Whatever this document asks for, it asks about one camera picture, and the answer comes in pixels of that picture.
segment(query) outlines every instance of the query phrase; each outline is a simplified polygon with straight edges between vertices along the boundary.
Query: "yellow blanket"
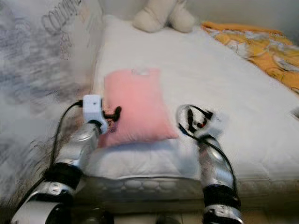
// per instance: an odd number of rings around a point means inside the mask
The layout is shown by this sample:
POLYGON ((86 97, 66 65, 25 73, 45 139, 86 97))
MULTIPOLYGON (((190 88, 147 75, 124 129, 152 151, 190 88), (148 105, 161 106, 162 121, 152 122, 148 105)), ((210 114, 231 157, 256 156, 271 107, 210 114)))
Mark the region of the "yellow blanket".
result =
POLYGON ((279 30, 204 22, 214 39, 299 94, 299 47, 279 30))

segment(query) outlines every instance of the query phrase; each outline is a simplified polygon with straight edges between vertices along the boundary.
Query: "floor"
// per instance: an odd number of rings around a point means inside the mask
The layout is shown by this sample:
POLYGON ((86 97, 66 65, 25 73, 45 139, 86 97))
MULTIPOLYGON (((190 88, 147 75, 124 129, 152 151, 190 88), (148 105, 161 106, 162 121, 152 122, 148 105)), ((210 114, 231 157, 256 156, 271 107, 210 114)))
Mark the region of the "floor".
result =
MULTIPOLYGON (((201 224, 202 214, 199 212, 169 214, 181 224, 201 224)), ((243 211, 245 224, 299 224, 299 214, 292 212, 263 212, 262 210, 243 211)), ((116 216, 115 224, 154 224, 158 214, 116 216)))

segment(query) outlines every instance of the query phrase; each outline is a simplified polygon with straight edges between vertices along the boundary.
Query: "bedsheet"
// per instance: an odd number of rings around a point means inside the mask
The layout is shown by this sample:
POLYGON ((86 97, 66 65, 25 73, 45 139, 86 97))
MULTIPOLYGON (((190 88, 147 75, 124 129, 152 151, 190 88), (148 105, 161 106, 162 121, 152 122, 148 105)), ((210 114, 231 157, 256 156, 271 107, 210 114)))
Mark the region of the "bedsheet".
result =
MULTIPOLYGON (((200 27, 189 34, 171 28, 148 34, 108 15, 105 35, 94 93, 103 93, 103 78, 114 70, 159 68, 174 125, 181 104, 228 116, 219 142, 238 180, 289 180, 292 186, 298 185, 299 121, 291 110, 299 106, 299 98, 287 87, 200 27)), ((200 167, 196 145, 180 135, 177 140, 98 149, 86 173, 110 179, 168 176, 199 180, 200 167)))

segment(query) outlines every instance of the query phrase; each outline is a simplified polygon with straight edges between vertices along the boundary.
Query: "bed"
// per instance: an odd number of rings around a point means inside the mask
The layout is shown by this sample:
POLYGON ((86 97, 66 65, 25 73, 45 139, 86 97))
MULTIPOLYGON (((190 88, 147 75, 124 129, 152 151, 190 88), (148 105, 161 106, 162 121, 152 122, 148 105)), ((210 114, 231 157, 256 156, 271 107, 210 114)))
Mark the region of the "bed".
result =
MULTIPOLYGON (((103 78, 114 70, 159 68, 174 126, 181 104, 228 116, 219 142, 245 207, 298 201, 299 120, 291 111, 299 107, 299 97, 294 92, 200 27, 189 34, 171 28, 148 34, 112 15, 105 21, 94 93, 103 94, 103 78)), ((176 140, 98 149, 85 173, 78 204, 104 203, 113 212, 203 208, 197 147, 182 134, 176 140)))

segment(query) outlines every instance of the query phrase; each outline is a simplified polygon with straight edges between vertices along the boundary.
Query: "stuffed animal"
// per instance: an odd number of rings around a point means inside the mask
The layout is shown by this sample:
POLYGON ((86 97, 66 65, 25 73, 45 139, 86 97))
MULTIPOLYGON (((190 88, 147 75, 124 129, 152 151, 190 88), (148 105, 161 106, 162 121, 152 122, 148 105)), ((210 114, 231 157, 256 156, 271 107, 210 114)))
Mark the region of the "stuffed animal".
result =
POLYGON ((133 26, 146 32, 157 32, 170 24, 177 31, 191 32, 195 19, 185 5, 186 0, 149 0, 135 16, 133 26))

